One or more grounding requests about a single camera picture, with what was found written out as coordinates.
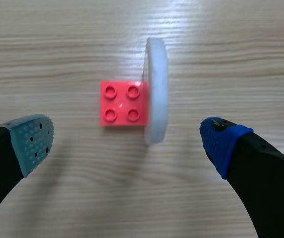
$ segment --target wood grain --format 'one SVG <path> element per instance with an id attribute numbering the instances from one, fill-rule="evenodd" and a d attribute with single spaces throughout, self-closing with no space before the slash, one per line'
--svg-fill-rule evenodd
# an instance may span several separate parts
<path id="1" fill-rule="evenodd" d="M 149 36 L 169 58 L 164 143 L 99 127 L 99 82 L 139 80 Z M 0 0 L 0 123 L 43 113 L 53 149 L 0 206 L 0 238 L 257 237 L 206 158 L 220 116 L 284 153 L 283 0 Z"/>

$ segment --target textured grip pad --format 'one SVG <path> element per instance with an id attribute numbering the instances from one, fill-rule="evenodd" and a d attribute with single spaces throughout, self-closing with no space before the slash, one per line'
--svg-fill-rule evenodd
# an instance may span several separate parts
<path id="1" fill-rule="evenodd" d="M 200 134 L 203 148 L 210 155 L 221 177 L 226 179 L 227 168 L 237 140 L 253 130 L 242 125 L 235 125 L 217 132 L 211 125 L 213 119 L 221 118 L 209 117 L 201 122 Z"/>
<path id="2" fill-rule="evenodd" d="M 21 171 L 27 177 L 51 150 L 54 138 L 52 121 L 45 115 L 30 115 L 0 126 L 10 131 Z"/>

